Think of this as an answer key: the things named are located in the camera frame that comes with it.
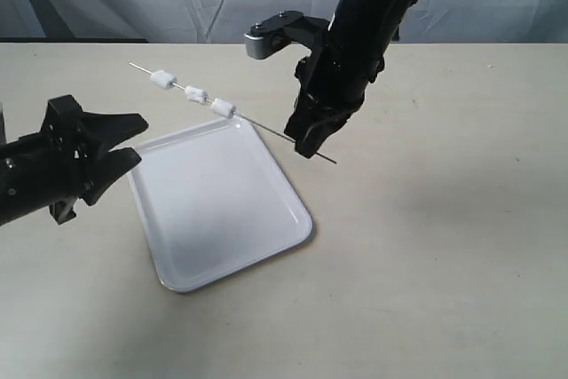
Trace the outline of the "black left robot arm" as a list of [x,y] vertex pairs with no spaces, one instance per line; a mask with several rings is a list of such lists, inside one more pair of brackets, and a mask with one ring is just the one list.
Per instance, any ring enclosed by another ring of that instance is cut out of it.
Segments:
[[121,143],[146,131],[141,114],[96,114],[68,94],[50,99],[38,132],[1,145],[1,224],[47,208],[59,225],[82,200],[95,205],[141,163]]

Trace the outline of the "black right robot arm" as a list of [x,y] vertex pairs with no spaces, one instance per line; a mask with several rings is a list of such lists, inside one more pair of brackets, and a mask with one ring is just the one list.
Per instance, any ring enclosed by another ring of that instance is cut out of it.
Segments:
[[313,157],[365,100],[384,69],[384,53],[417,0],[340,0],[326,27],[302,17],[283,28],[286,38],[310,50],[295,71],[300,83],[285,134],[295,150]]

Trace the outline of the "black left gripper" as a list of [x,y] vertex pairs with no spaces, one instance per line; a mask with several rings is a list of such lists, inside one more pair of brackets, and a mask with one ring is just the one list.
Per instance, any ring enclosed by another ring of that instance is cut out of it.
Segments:
[[109,151],[147,129],[148,122],[138,113],[86,112],[70,94],[48,101],[41,132],[51,143],[57,189],[62,192],[49,206],[57,224],[76,217],[79,199],[94,206],[110,186],[141,163],[133,148]]

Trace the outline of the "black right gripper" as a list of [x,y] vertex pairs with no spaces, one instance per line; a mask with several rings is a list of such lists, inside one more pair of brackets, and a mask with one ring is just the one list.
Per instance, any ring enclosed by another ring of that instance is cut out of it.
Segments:
[[359,111],[367,86],[383,70],[382,58],[367,64],[355,59],[338,63],[314,54],[300,59],[295,70],[300,90],[284,130],[295,141],[295,151],[307,159],[316,155]]

